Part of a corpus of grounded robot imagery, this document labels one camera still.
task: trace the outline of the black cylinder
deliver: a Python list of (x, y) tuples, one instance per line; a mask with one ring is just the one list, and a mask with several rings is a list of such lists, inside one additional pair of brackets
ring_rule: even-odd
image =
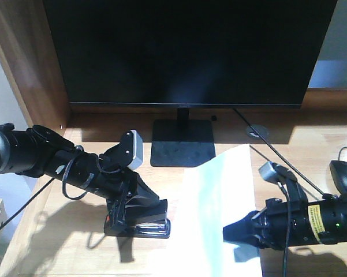
[(30, 170), (38, 155), (37, 142), (28, 132), (0, 130), (0, 174)]

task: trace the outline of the wooden desk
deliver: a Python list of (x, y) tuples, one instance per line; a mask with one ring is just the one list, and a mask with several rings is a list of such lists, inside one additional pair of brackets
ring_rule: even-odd
[[(218, 117), (212, 123), (217, 154), (251, 143), (269, 159), (280, 162), (266, 145), (247, 137), (246, 126), (235, 113), (213, 111), (213, 114)], [(210, 119), (211, 115), (198, 113), (192, 118)], [(337, 193), (329, 162), (347, 145), (347, 113), (295, 111), (246, 116), (252, 123), (267, 126), (274, 146), (318, 187)], [(164, 114), (78, 114), (71, 120), (65, 137), (83, 145), (85, 151), (99, 154), (118, 143), (124, 131), (136, 129), (145, 141), (145, 161), (137, 172), (162, 199), (168, 199), (168, 217), (174, 226), (184, 169), (153, 168), (149, 164), (152, 121), (166, 117)], [(256, 207), (261, 209), (265, 199), (282, 198), (282, 195), (276, 186), (259, 177), (258, 168), (264, 159), (254, 151), (251, 159)], [(42, 177), (35, 190), (47, 180), (48, 177)], [(313, 189), (305, 187), (319, 197)], [(72, 186), (68, 191), (72, 196), (80, 193)], [(0, 276), (149, 275), (155, 266), (154, 259), (164, 256), (169, 240), (103, 239), (105, 214), (104, 199), (88, 194), (81, 201), (67, 200), (61, 193), (60, 182), (54, 182), (27, 208), (0, 267)], [(261, 258), (264, 276), (281, 276), (282, 252), (262, 250)], [(172, 266), (180, 265), (172, 261)], [(288, 276), (347, 276), (347, 243), (290, 248), (288, 269)]]

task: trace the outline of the white wall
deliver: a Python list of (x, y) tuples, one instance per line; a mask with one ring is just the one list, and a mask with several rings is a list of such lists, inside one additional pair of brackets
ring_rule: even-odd
[(347, 88), (347, 0), (337, 2), (309, 87)]
[[(0, 124), (12, 122), (16, 129), (25, 130), (28, 126), (17, 100), (0, 64)], [(0, 198), (3, 199), (6, 213), (13, 215), (30, 197), (36, 179), (15, 174), (0, 175)], [(4, 241), (9, 242), (20, 216), (7, 225), (3, 231)]]

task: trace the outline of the black cable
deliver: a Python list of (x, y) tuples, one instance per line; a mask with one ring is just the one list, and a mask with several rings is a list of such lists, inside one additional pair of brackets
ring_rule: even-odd
[(344, 146), (344, 147), (342, 147), (342, 148), (340, 149), (339, 155), (338, 155), (338, 157), (337, 157), (338, 160), (340, 160), (341, 152), (342, 152), (344, 149), (347, 149), (347, 146)]
[(283, 250), (283, 260), (282, 260), (282, 276), (286, 277), (286, 272), (288, 268), (288, 253), (289, 253), (289, 240), (290, 240), (290, 231), (291, 231), (291, 205), (290, 205), (290, 197), (287, 191), (283, 186), (280, 186), (280, 189), (286, 197), (286, 205), (288, 206), (288, 227), (286, 229), (286, 237), (285, 237), (285, 248)]
[(276, 153), (277, 156), (281, 160), (283, 160), (284, 163), (286, 163), (292, 170), (294, 170), (302, 179), (304, 179), (308, 184), (310, 184), (315, 190), (317, 190), (321, 195), (324, 195), (323, 191), (320, 190), (315, 184), (313, 184), (306, 176), (304, 176), (298, 169), (296, 169), (288, 160), (286, 160), (250, 123), (249, 121), (236, 109), (233, 109), (235, 113), (238, 114), (238, 116), (264, 141), (265, 144), (269, 148), (272, 149), (273, 152)]
[(258, 149), (256, 149), (253, 145), (249, 145), (250, 148), (252, 148), (255, 152), (257, 152), (263, 159), (270, 162), (271, 160), (267, 158), (263, 153), (261, 153)]
[(35, 199), (51, 182), (53, 182), (54, 178), (50, 179), (45, 185), (43, 185), (42, 188), (39, 189), (38, 192), (36, 192), (14, 215), (12, 215), (6, 222), (1, 224), (0, 231), (3, 229), (10, 221), (12, 221), (21, 211), (23, 211), (29, 203), (32, 202), (33, 199)]
[(62, 178), (62, 193), (63, 193), (63, 195), (66, 198), (74, 200), (74, 201), (82, 199), (87, 194), (87, 192), (84, 192), (84, 193), (82, 193), (81, 195), (79, 195), (77, 197), (70, 197), (67, 194), (67, 189), (66, 189), (67, 180), (68, 180), (68, 176), (69, 176), (69, 173), (70, 173), (70, 169), (72, 168), (74, 162), (77, 160), (78, 157), (81, 156), (82, 153), (83, 153), (83, 147), (80, 146), (80, 145), (77, 145), (76, 146), (76, 151), (74, 152), (74, 156), (73, 156), (73, 158), (71, 158), (71, 160), (68, 162), (67, 166), (65, 167), (65, 171), (64, 171), (64, 174), (63, 174), (63, 178)]

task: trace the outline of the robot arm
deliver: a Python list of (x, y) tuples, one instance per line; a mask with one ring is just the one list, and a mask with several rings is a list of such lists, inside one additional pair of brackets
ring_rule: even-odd
[[(105, 234), (123, 237), (168, 238), (167, 200), (160, 200), (134, 172), (143, 160), (142, 139), (135, 130), (122, 135), (104, 154), (89, 154), (56, 132), (34, 125), (26, 131), (0, 125), (0, 174), (39, 178), (48, 175), (63, 183), (72, 200), (91, 192), (106, 199)], [(71, 184), (85, 191), (66, 194)]]

